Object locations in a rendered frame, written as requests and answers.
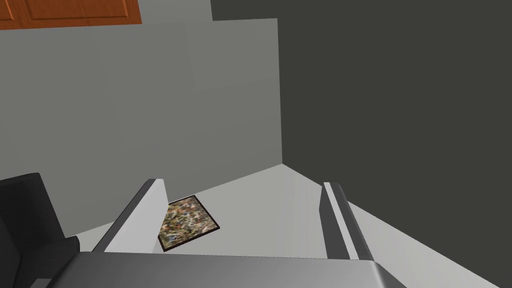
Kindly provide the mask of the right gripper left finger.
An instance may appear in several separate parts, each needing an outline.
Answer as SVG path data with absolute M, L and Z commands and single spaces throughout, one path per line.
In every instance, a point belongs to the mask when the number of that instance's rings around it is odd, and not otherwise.
M 148 179 L 92 251 L 152 253 L 168 204 L 164 180 Z

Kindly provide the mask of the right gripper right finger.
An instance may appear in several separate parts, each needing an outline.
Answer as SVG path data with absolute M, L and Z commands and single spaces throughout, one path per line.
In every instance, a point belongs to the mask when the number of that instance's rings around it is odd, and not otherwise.
M 321 185 L 319 215 L 327 259 L 373 261 L 350 203 L 337 182 Z

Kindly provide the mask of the black-framed speckled picture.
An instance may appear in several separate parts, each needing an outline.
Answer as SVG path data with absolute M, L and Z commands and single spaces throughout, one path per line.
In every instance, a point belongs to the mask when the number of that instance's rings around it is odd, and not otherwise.
M 157 239 L 167 252 L 219 229 L 196 195 L 190 195 L 168 203 Z

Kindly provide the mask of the orange wooden door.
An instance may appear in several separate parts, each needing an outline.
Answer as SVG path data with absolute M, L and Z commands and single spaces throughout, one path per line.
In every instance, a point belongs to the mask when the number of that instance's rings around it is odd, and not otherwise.
M 0 0 L 0 30 L 141 23 L 138 0 Z

